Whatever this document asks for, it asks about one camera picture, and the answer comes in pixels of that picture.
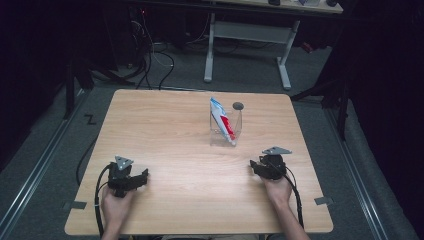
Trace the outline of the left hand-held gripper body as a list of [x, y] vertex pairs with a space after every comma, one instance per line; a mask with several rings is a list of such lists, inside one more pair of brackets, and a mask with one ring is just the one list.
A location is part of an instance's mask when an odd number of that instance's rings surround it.
[[128, 191], [133, 160], [115, 156], [115, 161], [109, 164], [108, 187], [114, 191], [115, 197], [124, 198]]

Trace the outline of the white-framed desk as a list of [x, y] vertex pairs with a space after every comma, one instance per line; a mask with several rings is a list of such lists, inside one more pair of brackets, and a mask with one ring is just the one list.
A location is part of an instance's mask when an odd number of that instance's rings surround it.
[[[342, 14], [344, 9], [338, 0], [211, 0], [213, 7], [226, 4], [246, 7], [264, 7], [267, 10], [288, 10], [294, 13]], [[217, 20], [210, 15], [208, 51], [206, 55], [204, 81], [213, 79], [214, 42], [216, 38], [256, 41], [282, 44], [284, 49], [276, 58], [280, 79], [285, 90], [291, 89], [286, 61], [298, 32], [300, 20], [293, 20], [289, 26], [276, 24], [242, 23], [240, 20]]]

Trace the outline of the person's left hand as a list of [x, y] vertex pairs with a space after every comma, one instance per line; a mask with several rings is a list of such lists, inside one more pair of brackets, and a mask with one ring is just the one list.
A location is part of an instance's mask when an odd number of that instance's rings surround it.
[[134, 194], [134, 191], [128, 191], [123, 198], [120, 198], [116, 197], [108, 186], [103, 189], [101, 208], [106, 233], [120, 232], [128, 217]]

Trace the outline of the black metal stand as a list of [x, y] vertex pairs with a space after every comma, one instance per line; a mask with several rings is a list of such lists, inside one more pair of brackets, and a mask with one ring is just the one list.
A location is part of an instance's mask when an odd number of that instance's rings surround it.
[[92, 90], [94, 81], [91, 77], [89, 61], [84, 58], [73, 58], [66, 66], [66, 105], [65, 119], [69, 119], [75, 107], [75, 82], [83, 90]]
[[343, 79], [334, 79], [325, 83], [316, 84], [301, 93], [291, 96], [292, 101], [299, 101], [307, 96], [321, 95], [321, 106], [324, 109], [337, 107], [338, 113], [336, 117], [336, 132], [338, 136], [345, 139], [345, 124], [348, 116], [348, 100], [349, 100], [349, 81]]

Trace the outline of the dark computer tower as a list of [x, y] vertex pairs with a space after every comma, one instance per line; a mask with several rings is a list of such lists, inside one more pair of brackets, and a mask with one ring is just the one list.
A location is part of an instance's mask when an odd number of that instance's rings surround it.
[[134, 6], [128, 8], [131, 26], [131, 35], [135, 45], [135, 63], [142, 65], [148, 44], [146, 42], [145, 25], [143, 23], [142, 11]]

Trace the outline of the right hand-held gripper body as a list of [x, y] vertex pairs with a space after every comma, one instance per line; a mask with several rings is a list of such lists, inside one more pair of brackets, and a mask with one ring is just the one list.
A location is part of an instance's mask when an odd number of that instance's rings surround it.
[[287, 167], [283, 155], [291, 154], [291, 150], [274, 146], [263, 150], [262, 153], [261, 163], [265, 168], [264, 177], [266, 179], [278, 180], [287, 174]]

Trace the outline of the white blue red toothpaste tube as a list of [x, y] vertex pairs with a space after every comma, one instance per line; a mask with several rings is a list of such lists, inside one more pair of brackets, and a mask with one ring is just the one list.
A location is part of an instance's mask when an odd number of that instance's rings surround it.
[[220, 129], [223, 138], [231, 145], [235, 145], [236, 134], [232, 128], [231, 122], [221, 103], [213, 97], [210, 98], [210, 113]]

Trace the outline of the metal floor rail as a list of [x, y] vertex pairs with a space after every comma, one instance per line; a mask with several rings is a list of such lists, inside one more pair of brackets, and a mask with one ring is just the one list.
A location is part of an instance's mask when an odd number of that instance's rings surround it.
[[364, 181], [358, 171], [355, 164], [354, 158], [350, 152], [350, 149], [345, 140], [340, 137], [337, 129], [337, 120], [332, 110], [323, 110], [326, 119], [331, 127], [333, 135], [341, 149], [343, 160], [346, 165], [348, 176], [351, 181], [351, 185], [355, 191], [358, 202], [368, 223], [368, 226], [372, 232], [374, 240], [388, 240], [388, 235], [382, 221], [377, 213], [375, 204], [371, 199], [371, 196], [364, 184]]
[[66, 96], [36, 121], [12, 161], [0, 173], [0, 240], [6, 240], [53, 160], [69, 124], [84, 103], [89, 90], [78, 90], [74, 107], [66, 112]]

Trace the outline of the person's right hand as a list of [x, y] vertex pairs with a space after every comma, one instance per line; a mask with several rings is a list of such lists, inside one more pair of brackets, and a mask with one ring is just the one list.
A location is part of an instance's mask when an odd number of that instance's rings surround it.
[[262, 178], [267, 195], [276, 208], [288, 207], [292, 187], [287, 179], [270, 180]]

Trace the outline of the clear plastic container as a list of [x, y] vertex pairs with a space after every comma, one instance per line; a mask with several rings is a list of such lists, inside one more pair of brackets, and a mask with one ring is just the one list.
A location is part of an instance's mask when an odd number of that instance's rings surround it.
[[242, 132], [242, 111], [227, 111], [227, 118], [233, 134], [223, 133], [213, 114], [210, 114], [210, 145], [219, 147], [235, 147]]

